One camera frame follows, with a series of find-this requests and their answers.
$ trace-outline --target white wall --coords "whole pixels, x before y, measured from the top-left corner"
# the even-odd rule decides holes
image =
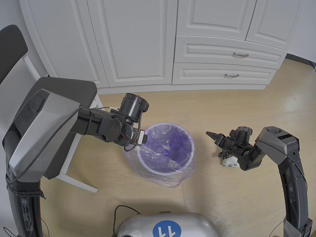
[[[304,0],[288,53],[316,62],[316,0]]]
[[[47,71],[37,54],[34,44],[26,28],[19,0],[0,0],[0,29],[15,24],[21,30],[28,46],[28,55],[41,76],[47,76]],[[22,61],[19,61],[6,79],[0,85],[0,142],[4,131],[10,126],[15,113],[34,85],[35,80]],[[17,234],[8,192],[5,182],[5,154],[0,146],[0,236],[5,236],[2,227],[6,226]]]

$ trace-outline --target black baseboard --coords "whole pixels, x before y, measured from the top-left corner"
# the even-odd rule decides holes
[[[288,53],[285,58],[289,59],[289,60],[292,60],[292,61],[297,61],[297,62],[300,62],[300,63],[304,63],[304,64],[307,64],[307,65],[310,65],[313,68],[315,68],[315,66],[316,66],[315,62],[312,62],[310,60],[306,60],[306,59],[304,59],[302,57],[298,57],[298,56],[296,56],[294,54]]]

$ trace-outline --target plastic bag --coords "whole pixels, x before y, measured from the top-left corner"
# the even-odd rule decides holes
[[[145,130],[146,144],[124,154],[140,176],[164,187],[178,187],[195,171],[193,139],[183,127],[159,123]]]

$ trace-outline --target white logo symbol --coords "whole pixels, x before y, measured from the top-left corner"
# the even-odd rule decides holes
[[[171,226],[168,226],[168,231],[169,231],[169,237],[172,237],[173,235],[176,234],[176,232],[171,231]],[[158,227],[158,232],[159,232],[159,237],[165,237],[166,234],[162,234],[161,232],[161,227]]]

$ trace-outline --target purple trash bag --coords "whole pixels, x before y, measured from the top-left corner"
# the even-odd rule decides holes
[[[124,152],[140,176],[165,187],[178,187],[195,171],[193,139],[183,127],[159,123],[147,128],[146,144]]]

